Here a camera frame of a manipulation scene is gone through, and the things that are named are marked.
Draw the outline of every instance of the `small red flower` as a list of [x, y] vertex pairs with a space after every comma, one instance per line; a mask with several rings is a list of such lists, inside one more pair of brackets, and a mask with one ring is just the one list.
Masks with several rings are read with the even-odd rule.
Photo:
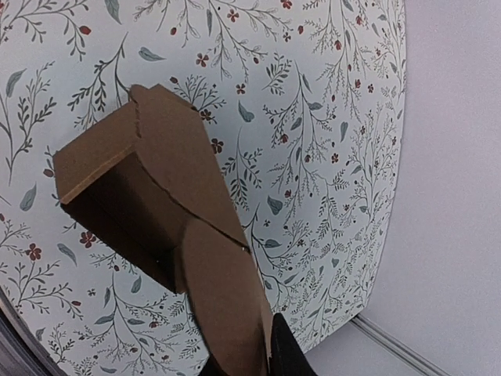
[[90, 231], [83, 232], [80, 234], [80, 236], [80, 243], [84, 244], [86, 248], [90, 248], [92, 246], [92, 243], [97, 240], [96, 235], [94, 235]]
[[236, 94], [245, 94], [245, 84], [236, 86]]
[[196, 55], [196, 57], [196, 65], [201, 65], [203, 68], [205, 68], [207, 66], [205, 62], [209, 60], [209, 56], [199, 53]]
[[41, 249], [35, 245], [30, 244], [30, 249], [24, 251], [27, 256], [30, 256], [31, 261], [39, 260], [41, 258]]
[[89, 34], [91, 34], [91, 32], [92, 32], [92, 30], [91, 30], [89, 27], [87, 27], [87, 26], [80, 26], [80, 27], [78, 28], [78, 30], [80, 30], [80, 32], [81, 32], [83, 35], [89, 35]]
[[53, 178], [54, 177], [54, 171], [51, 170], [50, 168], [46, 168], [44, 170], [44, 175], [47, 176], [48, 178]]
[[214, 154], [219, 154], [222, 152], [222, 147], [225, 145], [222, 141], [219, 141], [218, 139], [212, 139], [212, 150], [214, 151]]
[[207, 121], [211, 121], [214, 119], [212, 117], [212, 113], [207, 108], [200, 112], [200, 117], [202, 118], [202, 120], [207, 120]]
[[229, 10], [228, 16], [227, 16], [232, 22], [235, 22], [235, 20], [240, 17], [240, 14], [235, 12], [233, 9]]
[[282, 3], [282, 7], [285, 9], [290, 9], [292, 8], [292, 1], [291, 0], [280, 0]]

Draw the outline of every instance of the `open cardboard box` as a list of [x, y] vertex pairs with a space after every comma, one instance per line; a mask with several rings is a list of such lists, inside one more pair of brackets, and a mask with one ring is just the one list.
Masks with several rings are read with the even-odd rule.
[[272, 313], [200, 115], [166, 88], [56, 153], [61, 207], [169, 290], [189, 293], [227, 374], [266, 375]]

